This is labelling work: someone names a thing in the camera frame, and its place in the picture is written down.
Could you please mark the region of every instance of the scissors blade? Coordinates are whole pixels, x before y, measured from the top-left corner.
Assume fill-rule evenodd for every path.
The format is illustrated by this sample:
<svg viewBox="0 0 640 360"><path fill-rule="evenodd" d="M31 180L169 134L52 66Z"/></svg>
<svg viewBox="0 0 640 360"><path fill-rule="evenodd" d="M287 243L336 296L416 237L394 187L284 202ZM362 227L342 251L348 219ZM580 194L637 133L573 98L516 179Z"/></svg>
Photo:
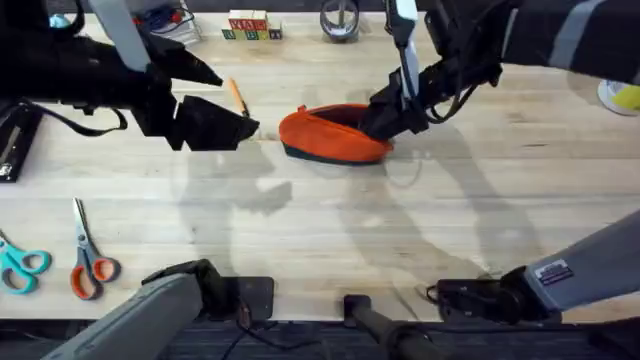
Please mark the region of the scissors blade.
<svg viewBox="0 0 640 360"><path fill-rule="evenodd" d="M79 243L85 243L88 239L87 224L84 219L84 210L80 199L73 198L73 212L76 216L76 240Z"/></svg>
<svg viewBox="0 0 640 360"><path fill-rule="evenodd" d="M0 252L4 252L6 249L6 244L9 243L9 240L7 240L6 236L4 235L4 233L2 232L2 230L0 230Z"/></svg>

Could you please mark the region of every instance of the black robotic arm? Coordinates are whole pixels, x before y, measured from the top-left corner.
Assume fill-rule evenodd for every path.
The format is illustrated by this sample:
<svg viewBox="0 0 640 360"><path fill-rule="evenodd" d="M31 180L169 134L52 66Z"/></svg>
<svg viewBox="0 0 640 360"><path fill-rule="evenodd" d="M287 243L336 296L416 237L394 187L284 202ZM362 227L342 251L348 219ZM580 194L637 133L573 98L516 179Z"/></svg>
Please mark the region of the black robotic arm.
<svg viewBox="0 0 640 360"><path fill-rule="evenodd" d="M102 2L108 3L107 9L125 6L121 1L92 1ZM135 69L123 61L117 48L122 44L117 41L112 46L78 36L84 13L79 0L76 4L78 14L71 26L54 29L49 27L44 0L0 3L0 98L14 104L62 103L87 115L98 107L131 110L145 136L165 137L174 150L184 142L192 150L235 150L238 142L258 128L258 122L202 98L176 100L171 93L172 79L222 84L183 44L136 29L126 13L116 21L120 28L127 25L131 31L120 35L144 45L136 49L146 58L144 66ZM103 133L83 130L77 124L72 128L88 136Z"/></svg>

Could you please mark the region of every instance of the wooden table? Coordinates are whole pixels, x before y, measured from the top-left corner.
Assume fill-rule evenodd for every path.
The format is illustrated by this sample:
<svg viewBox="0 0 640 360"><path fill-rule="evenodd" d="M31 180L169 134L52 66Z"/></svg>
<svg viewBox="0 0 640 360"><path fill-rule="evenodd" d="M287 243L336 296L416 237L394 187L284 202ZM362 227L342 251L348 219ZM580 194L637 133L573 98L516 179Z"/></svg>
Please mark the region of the wooden table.
<svg viewBox="0 0 640 360"><path fill-rule="evenodd" d="M275 319L338 319L343 295L365 293L392 318L438 320L416 286L499 276L640 207L640 122L603 109L598 80L551 69L505 66L500 86L479 89L444 125L399 136L382 165L286 157L277 134L285 115L300 104L366 102L399 60L380 14L365 14L360 41L348 45L327 43L317 14L279 18L284 41L231 42L218 34L224 16L201 16L214 37L193 52L236 79L262 122L237 152L172 152L133 120L97 139L43 122L20 182L0 187L0 225L54 260L35 293L0 293L0 317L98 318L155 270L207 258L224 275L272 276ZM437 60L426 30L417 39L421 63ZM226 87L174 88L234 107ZM50 108L86 125L116 123L106 110ZM68 284L74 196L100 251L123 266L93 302ZM566 319L624 318L639 305L626 296Z"/></svg>

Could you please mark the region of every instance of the black tool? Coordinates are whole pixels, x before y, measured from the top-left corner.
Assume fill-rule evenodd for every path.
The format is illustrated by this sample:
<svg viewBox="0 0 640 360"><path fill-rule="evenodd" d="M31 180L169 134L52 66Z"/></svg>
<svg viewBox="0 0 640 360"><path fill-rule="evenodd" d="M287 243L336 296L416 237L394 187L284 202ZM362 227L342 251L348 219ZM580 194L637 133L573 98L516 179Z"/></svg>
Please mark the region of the black tool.
<svg viewBox="0 0 640 360"><path fill-rule="evenodd" d="M41 119L37 109L0 104L0 182L18 181Z"/></svg>

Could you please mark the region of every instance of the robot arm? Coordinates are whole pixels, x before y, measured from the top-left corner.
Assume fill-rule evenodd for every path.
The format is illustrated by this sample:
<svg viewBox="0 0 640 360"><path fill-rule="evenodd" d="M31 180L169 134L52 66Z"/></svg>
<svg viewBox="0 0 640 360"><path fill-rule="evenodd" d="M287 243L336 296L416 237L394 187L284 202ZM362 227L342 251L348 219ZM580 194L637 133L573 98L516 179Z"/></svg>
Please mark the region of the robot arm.
<svg viewBox="0 0 640 360"><path fill-rule="evenodd" d="M405 7L405 2L387 3L401 58L407 49L401 44L410 37L407 19L393 9ZM634 0L436 1L424 21L442 59L419 76L413 74L415 66L403 63L389 75L389 85L371 97L357 128L382 141L406 130L427 130L455 115L476 87L497 86L502 63L556 67L640 84L640 43L628 35L637 32L638 18L640 4ZM403 91L408 84L415 96ZM451 98L448 113L438 114L434 106Z"/></svg>
<svg viewBox="0 0 640 360"><path fill-rule="evenodd" d="M136 29L123 0L90 3L115 46L77 36L84 26L79 0L64 29L49 27L43 0L2 2L0 97L73 105L87 115L98 107L131 110L145 136L164 137L174 150L184 142L192 150L235 150L255 132L258 122L204 99L176 100L172 79L222 84L184 45Z"/></svg>

